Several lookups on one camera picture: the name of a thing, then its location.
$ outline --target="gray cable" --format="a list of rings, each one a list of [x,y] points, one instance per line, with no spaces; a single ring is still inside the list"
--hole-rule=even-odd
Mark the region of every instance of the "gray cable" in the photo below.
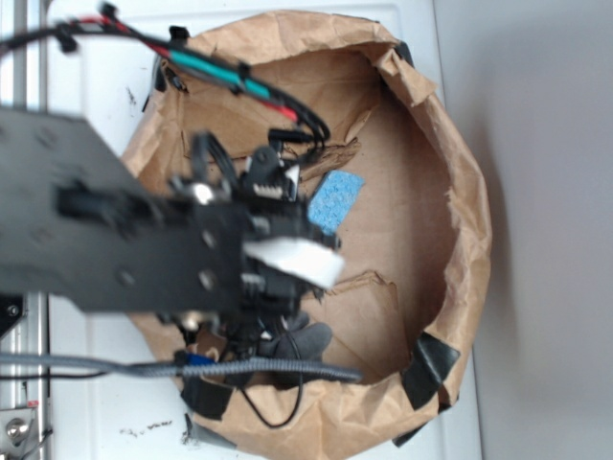
[[[0,353],[0,364],[95,369],[101,372],[146,378],[174,377],[177,375],[183,375],[185,377],[210,377],[247,374],[251,372],[303,373],[318,376],[322,379],[341,381],[358,381],[362,378],[362,373],[356,369],[332,366],[319,361],[270,359],[265,357],[252,357],[244,361],[220,362],[208,365],[189,364],[177,366],[170,362],[121,364],[113,361],[80,356],[14,355],[10,353]]]

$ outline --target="teal wire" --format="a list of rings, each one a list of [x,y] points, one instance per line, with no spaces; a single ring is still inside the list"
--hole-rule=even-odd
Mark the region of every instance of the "teal wire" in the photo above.
[[[221,81],[226,81],[235,85],[240,85],[243,82],[240,75],[236,72],[218,67],[211,62],[201,60],[194,56],[184,55],[183,53],[178,53],[176,51],[170,51],[170,60],[174,61],[178,65],[183,65],[185,67],[204,72],[205,74],[211,75],[212,77]],[[268,91],[268,88],[262,84],[259,84],[253,80],[245,79],[244,87],[247,92],[255,96],[262,99],[270,99],[270,91]]]

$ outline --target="brown paper bag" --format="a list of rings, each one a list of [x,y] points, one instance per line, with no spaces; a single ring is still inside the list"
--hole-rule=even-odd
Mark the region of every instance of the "brown paper bag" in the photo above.
[[[489,277],[485,182],[435,84],[366,19],[268,12],[188,45],[249,62],[254,76],[328,122],[331,148],[325,164],[306,172],[304,191],[313,190],[317,174],[341,165],[365,179],[338,231],[347,261],[341,283],[321,305],[303,304],[334,331],[324,361],[356,366],[365,380],[309,382],[296,418],[281,429],[264,426],[228,388],[219,390],[219,413],[194,414],[194,421],[241,450],[280,460],[342,459],[389,439],[401,444],[457,401]],[[270,127],[289,127],[247,98],[179,76],[189,93],[154,92],[124,155],[152,191],[164,192],[171,173],[189,170],[196,131],[211,130],[241,158],[266,143]],[[177,330],[149,317],[134,321],[157,356],[184,347]],[[287,416],[296,392],[249,389],[271,422]]]

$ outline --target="metal frame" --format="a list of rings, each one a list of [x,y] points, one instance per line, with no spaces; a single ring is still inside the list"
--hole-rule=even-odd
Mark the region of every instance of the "metal frame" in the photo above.
[[[0,35],[7,36],[26,28],[40,27],[45,22],[49,0],[0,0]],[[46,109],[45,72],[46,45],[36,43],[0,63],[0,104],[26,106],[30,110]],[[48,299],[30,293],[25,301],[26,314],[21,322],[0,341],[0,350],[11,353],[47,353],[49,350]],[[38,369],[21,366],[0,366],[2,375],[20,376]],[[49,427],[49,385],[45,379],[1,381],[0,409],[36,406],[37,442]],[[51,458],[53,437],[40,449],[39,459]]]

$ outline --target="black metal plate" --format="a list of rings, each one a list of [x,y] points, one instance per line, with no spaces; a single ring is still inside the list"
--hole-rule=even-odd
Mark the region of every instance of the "black metal plate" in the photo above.
[[[183,225],[127,240],[58,214],[57,188],[76,180],[149,198],[85,121],[0,108],[0,291],[58,293],[84,311],[238,311],[240,205],[199,207]],[[214,248],[205,225],[220,235]],[[215,275],[210,290],[203,270]]]
[[[0,294],[0,338],[10,331],[24,315],[21,296]]]

